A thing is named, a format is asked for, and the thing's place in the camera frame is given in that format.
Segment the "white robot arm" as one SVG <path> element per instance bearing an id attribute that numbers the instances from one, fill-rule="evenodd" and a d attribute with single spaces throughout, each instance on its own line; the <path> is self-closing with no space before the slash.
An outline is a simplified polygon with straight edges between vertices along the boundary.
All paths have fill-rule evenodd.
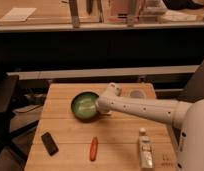
<path id="1" fill-rule="evenodd" d="M 96 107 L 104 113 L 118 111 L 180 129 L 176 171 L 204 171 L 204 99 L 178 100 L 121 97 L 119 84 L 110 83 Z"/>

